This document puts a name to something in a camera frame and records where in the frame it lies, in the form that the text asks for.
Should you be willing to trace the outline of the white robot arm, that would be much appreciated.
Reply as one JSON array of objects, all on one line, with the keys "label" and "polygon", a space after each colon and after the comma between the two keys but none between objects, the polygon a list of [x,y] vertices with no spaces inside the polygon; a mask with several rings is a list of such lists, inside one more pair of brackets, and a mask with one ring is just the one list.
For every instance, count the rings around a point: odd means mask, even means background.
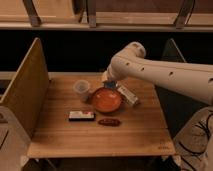
[{"label": "white robot arm", "polygon": [[141,43],[129,43],[112,57],[102,81],[134,77],[213,106],[213,65],[155,61],[145,56]]}]

